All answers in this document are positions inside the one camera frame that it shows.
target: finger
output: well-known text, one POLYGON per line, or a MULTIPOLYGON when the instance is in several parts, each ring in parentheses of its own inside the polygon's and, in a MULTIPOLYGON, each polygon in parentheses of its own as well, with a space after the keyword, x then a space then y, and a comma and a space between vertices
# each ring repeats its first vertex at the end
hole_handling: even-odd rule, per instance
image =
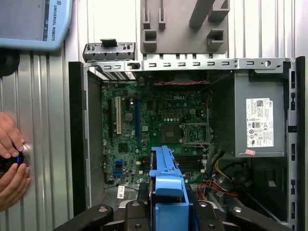
POLYGON ((12 156, 18 156, 18 151, 14 149, 12 141, 7 133, 0 128, 0 143, 9 151, 12 156))
POLYGON ((12 127, 12 128, 15 128, 15 132, 16 132, 16 134, 20 137, 21 143, 24 143, 24 142, 25 142, 25 139, 24 139, 23 135, 21 134, 21 132, 17 129, 17 127, 16 127, 14 121, 12 121, 12 119, 11 119, 8 115, 6 115, 5 113, 1 113, 1 115, 3 115, 4 121, 5 121, 5 123, 6 123, 8 126, 10 126, 10 127, 12 127))
POLYGON ((24 178, 22 179, 21 183, 19 184, 18 188, 5 200, 5 203, 11 203, 18 195, 23 191, 26 181, 29 176, 29 168, 27 167, 24 173, 24 178))
POLYGON ((1 128, 9 136, 11 142, 15 145, 18 151, 22 152, 24 150, 23 143, 21 142, 20 132, 13 122, 8 122, 6 124, 1 124, 1 128))
POLYGON ((17 128, 9 128, 7 131, 12 143, 15 145, 16 149, 20 152, 24 150, 24 145, 21 141, 20 132, 17 128))
POLYGON ((9 154, 9 151, 6 150, 6 148, 0 143, 0 155, 6 159, 11 157, 11 154, 9 154))
POLYGON ((0 179, 0 192, 2 192, 13 180, 16 171, 17 171, 18 164, 13 164, 10 169, 3 175, 0 179))
POLYGON ((31 178, 28 178, 26 179, 26 184, 23 188, 23 190, 21 191, 21 193, 16 197, 14 198, 11 203, 9 204, 8 207, 12 207, 14 204, 16 204, 23 196, 24 194, 28 191, 29 189, 29 186, 30 186, 30 183, 31 183, 31 178))
POLYGON ((12 181, 9 185, 0 193, 0 198, 8 198, 15 190, 17 190, 18 186, 20 185, 21 181, 23 180, 23 176, 26 170, 26 165, 21 164, 16 171, 15 176, 13 177, 12 181))

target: power supply label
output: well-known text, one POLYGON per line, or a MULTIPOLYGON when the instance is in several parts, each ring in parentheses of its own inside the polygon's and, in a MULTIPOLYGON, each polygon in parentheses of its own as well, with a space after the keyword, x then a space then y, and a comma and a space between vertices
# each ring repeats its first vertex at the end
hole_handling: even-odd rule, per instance
POLYGON ((247 147, 274 146, 273 101, 246 99, 247 147))

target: pci expansion slot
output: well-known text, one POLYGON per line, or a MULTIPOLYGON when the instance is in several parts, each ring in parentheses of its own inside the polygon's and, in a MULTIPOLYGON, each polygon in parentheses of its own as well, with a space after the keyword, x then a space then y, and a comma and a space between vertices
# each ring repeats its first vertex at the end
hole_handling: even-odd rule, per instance
POLYGON ((122 117, 121 117, 121 97, 115 98, 115 111, 116 111, 116 133, 117 135, 122 134, 122 117))

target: motherboard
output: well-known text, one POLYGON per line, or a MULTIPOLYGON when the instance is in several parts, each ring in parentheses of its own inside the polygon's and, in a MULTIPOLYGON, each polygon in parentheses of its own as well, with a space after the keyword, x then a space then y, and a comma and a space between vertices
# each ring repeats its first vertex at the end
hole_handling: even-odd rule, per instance
POLYGON ((167 145, 185 182, 204 180, 211 147, 206 87, 154 89, 137 83, 102 87, 105 184, 148 181, 151 147, 167 145))

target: yellow wire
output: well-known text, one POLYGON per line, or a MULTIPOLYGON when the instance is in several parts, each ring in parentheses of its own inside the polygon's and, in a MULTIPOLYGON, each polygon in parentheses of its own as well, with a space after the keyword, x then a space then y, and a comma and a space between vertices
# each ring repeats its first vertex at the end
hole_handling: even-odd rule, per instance
POLYGON ((220 160, 218 160, 216 163, 215 163, 215 169, 217 172, 219 172, 222 176, 224 176, 225 178, 227 178, 228 180, 232 181, 232 179, 230 177, 228 177, 226 174, 224 174, 220 169, 219 169, 219 166, 218 166, 218 163, 219 163, 220 160))

